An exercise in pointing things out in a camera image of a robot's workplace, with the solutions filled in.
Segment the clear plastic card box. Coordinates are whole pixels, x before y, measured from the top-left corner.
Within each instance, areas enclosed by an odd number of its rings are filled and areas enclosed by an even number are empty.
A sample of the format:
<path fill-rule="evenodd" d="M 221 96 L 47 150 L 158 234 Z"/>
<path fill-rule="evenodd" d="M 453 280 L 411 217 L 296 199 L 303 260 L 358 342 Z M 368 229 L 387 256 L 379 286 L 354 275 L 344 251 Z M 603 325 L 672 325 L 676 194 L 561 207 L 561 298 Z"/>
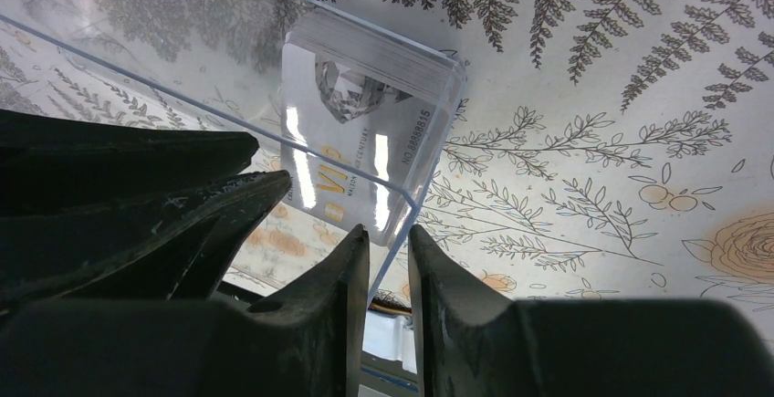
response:
<path fill-rule="evenodd" d="M 282 47 L 291 27 L 318 9 L 437 51 L 315 0 L 1 0 L 1 106 L 152 130 L 245 131 L 259 143 L 251 171 L 287 171 Z M 371 295 L 419 214 L 448 132 L 393 245 L 375 244 L 367 230 Z M 229 282 L 276 291 L 350 230 L 286 197 L 242 247 Z"/>

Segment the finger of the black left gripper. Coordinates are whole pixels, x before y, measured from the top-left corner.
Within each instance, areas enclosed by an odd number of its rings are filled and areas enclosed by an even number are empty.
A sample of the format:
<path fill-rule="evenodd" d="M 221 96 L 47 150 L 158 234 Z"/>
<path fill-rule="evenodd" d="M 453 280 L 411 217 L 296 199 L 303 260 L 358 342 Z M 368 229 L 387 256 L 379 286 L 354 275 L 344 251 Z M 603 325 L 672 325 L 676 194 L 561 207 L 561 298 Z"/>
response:
<path fill-rule="evenodd" d="M 1 220 L 1 308 L 56 297 L 207 298 L 284 198 L 286 171 L 251 172 L 57 214 Z"/>
<path fill-rule="evenodd" d="M 62 209 L 203 186 L 257 152 L 242 131 L 147 130 L 1 113 L 1 214 Z"/>

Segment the brown leather card holder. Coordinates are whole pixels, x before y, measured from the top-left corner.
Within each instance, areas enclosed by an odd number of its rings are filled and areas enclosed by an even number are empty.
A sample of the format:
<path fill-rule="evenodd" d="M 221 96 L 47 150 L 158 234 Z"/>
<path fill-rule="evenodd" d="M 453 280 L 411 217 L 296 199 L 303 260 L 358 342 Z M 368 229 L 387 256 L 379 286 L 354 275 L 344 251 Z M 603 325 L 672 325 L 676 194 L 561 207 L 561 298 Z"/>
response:
<path fill-rule="evenodd" d="M 404 371 L 418 372 L 413 319 L 405 308 L 375 298 L 367 311 L 362 348 L 382 360 L 397 361 Z"/>

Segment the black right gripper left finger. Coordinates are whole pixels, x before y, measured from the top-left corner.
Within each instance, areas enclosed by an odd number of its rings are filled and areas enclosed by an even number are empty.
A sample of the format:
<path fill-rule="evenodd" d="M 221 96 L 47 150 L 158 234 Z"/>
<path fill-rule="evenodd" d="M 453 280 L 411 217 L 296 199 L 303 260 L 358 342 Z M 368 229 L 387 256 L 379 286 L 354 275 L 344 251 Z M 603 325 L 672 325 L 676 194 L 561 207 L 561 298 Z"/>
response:
<path fill-rule="evenodd" d="M 354 396 L 370 240 L 246 309 L 218 300 L 40 301 L 1 334 L 4 396 Z"/>

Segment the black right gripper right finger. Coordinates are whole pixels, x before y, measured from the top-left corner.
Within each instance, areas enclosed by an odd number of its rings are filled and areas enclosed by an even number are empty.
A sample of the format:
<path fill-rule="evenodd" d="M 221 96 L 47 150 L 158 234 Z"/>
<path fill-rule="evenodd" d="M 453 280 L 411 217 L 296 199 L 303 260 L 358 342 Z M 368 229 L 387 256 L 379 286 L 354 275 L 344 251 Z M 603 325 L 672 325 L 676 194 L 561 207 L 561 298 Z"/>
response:
<path fill-rule="evenodd" d="M 409 273 L 423 396 L 770 396 L 773 361 L 703 299 L 510 300 L 419 225 Z"/>

